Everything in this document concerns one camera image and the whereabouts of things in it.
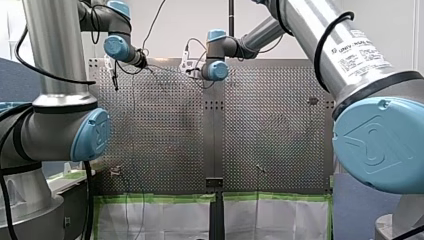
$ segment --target metal rod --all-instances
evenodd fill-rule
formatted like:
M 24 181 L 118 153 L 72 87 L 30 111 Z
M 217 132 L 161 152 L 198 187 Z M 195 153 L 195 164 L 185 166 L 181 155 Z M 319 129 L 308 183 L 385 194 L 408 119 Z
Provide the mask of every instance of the metal rod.
M 234 0 L 228 0 L 229 2 L 229 16 L 228 16 L 228 20 L 229 20 L 229 32 L 230 32 L 230 36 L 234 37 Z

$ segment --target sticker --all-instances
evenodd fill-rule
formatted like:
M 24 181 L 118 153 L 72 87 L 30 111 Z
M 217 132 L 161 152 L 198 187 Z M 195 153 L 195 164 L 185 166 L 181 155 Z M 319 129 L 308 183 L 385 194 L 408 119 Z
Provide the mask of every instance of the sticker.
M 351 32 L 356 36 L 365 36 L 361 31 Z M 372 69 L 392 66 L 366 37 L 356 37 L 341 43 L 333 48 L 331 53 L 332 59 L 346 78 L 361 76 Z
M 366 38 L 367 36 L 365 35 L 364 32 L 362 32 L 361 30 L 350 30 L 350 32 L 352 33 L 352 35 L 356 38 Z

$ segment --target blue cap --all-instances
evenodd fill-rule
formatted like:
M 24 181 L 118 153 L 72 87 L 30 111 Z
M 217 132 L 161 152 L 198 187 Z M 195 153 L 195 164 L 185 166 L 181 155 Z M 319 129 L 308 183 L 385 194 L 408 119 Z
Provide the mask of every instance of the blue cap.
M 110 136 L 110 117 L 102 108 L 88 114 L 71 147 L 71 161 L 91 161 L 104 152 Z
M 127 41 L 120 36 L 110 35 L 106 38 L 103 48 L 111 58 L 126 62 L 130 56 L 130 46 Z
M 126 3 L 119 0 L 111 0 L 107 3 L 107 6 L 130 18 L 130 8 Z
M 367 186 L 396 194 L 424 193 L 424 105 L 374 97 L 349 106 L 334 125 L 334 151 Z
M 222 81 L 228 77 L 228 65 L 223 61 L 215 61 L 208 68 L 209 79 L 212 81 Z
M 225 38 L 227 33 L 223 29 L 212 29 L 208 32 L 208 42 L 213 42 Z

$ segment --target white backdrop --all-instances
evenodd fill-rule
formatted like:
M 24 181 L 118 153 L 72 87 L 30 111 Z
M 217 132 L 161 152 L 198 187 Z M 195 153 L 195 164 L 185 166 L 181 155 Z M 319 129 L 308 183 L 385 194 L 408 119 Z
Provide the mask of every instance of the white backdrop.
M 133 44 L 141 47 L 162 0 L 125 1 L 132 11 Z M 424 22 L 420 23 L 424 19 L 424 3 L 420 0 L 335 1 L 343 9 L 356 13 L 355 24 L 394 66 L 424 72 Z M 22 5 L 18 0 L 0 2 L 0 57 L 13 59 L 13 48 L 24 26 Z M 263 6 L 249 0 L 235 0 L 236 36 L 243 36 L 268 16 Z M 188 38 L 205 40 L 213 28 L 228 31 L 228 0 L 167 0 L 146 44 L 149 57 L 181 57 Z M 104 55 L 102 45 L 93 46 L 88 33 L 83 34 L 83 43 L 86 58 Z M 194 43 L 191 50 L 193 56 L 202 52 Z M 31 62 L 28 42 L 21 51 Z M 295 39 L 286 36 L 276 49 L 260 57 L 296 59 L 305 58 L 305 54 Z

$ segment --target perforated metal panel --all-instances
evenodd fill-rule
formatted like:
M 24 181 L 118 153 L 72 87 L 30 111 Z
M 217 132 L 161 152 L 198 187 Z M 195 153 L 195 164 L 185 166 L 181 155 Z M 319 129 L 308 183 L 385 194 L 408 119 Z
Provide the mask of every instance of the perforated metal panel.
M 309 61 L 230 60 L 230 77 L 202 91 L 174 72 L 179 59 L 150 60 L 166 70 L 119 71 L 118 92 L 98 61 L 91 74 L 112 117 L 101 194 L 205 192 L 206 177 L 223 177 L 225 191 L 329 189 L 332 104 Z
M 231 65 L 225 83 L 224 190 L 328 189 L 331 159 L 325 145 L 331 148 L 331 142 L 324 129 L 331 107 L 310 64 L 255 60 Z
M 154 74 L 118 71 L 117 92 L 103 64 L 92 64 L 100 82 L 99 105 L 112 118 L 112 138 L 97 185 L 101 193 L 205 191 L 202 92 L 192 80 L 172 72 L 178 63 L 161 64 L 170 71 L 151 67 Z M 111 176 L 110 169 L 117 166 L 120 176 Z

